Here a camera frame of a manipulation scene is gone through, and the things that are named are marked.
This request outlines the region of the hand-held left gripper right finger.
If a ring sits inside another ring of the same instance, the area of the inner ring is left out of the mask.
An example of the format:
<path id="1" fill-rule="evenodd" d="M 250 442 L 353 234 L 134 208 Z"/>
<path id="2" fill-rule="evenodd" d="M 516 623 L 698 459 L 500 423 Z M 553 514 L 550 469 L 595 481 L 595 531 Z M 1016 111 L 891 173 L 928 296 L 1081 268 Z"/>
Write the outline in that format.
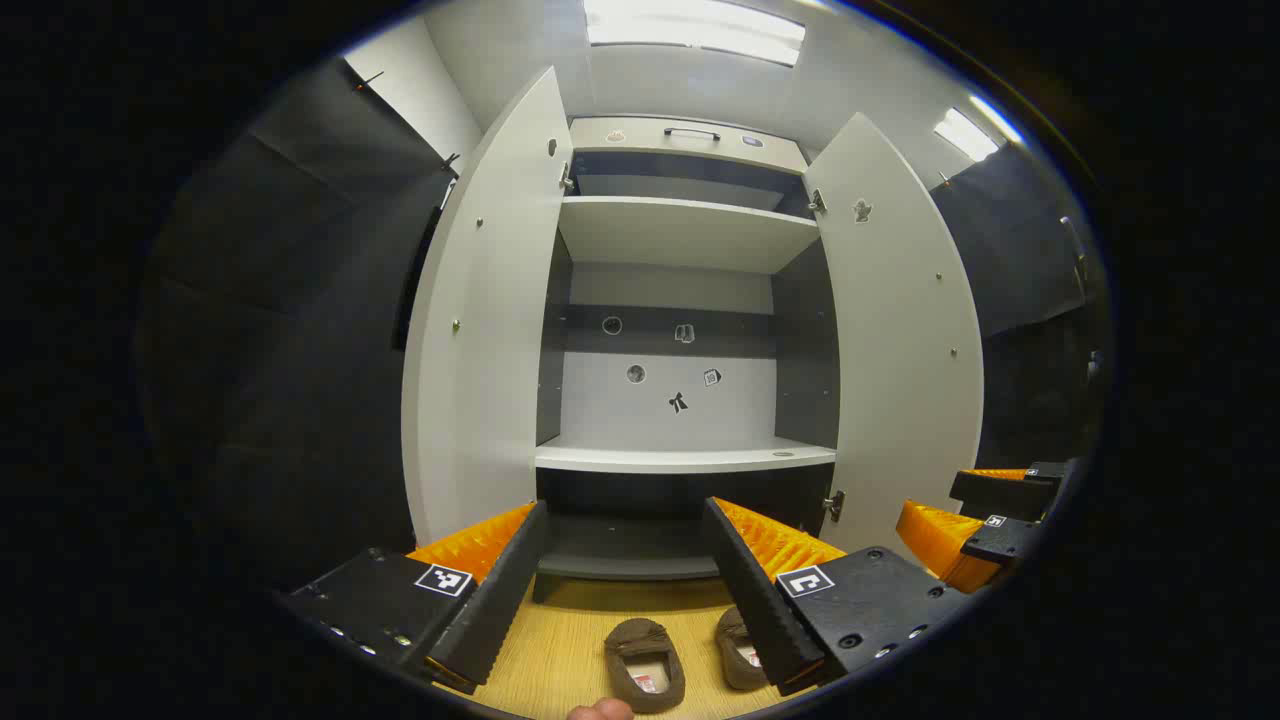
<path id="1" fill-rule="evenodd" d="M 782 696 L 882 674 L 969 609 L 968 594 L 879 546 L 768 571 L 746 518 L 719 498 L 703 505 L 707 546 Z"/>

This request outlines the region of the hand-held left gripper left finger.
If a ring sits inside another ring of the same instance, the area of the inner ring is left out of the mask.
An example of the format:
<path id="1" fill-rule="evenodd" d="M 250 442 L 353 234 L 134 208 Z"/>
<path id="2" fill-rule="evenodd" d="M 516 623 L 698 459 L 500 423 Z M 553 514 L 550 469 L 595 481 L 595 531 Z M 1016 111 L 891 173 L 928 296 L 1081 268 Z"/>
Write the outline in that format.
<path id="1" fill-rule="evenodd" d="M 283 606 L 365 664 L 472 693 L 534 579 L 548 518 L 535 501 L 412 553 L 367 548 L 285 593 Z"/>

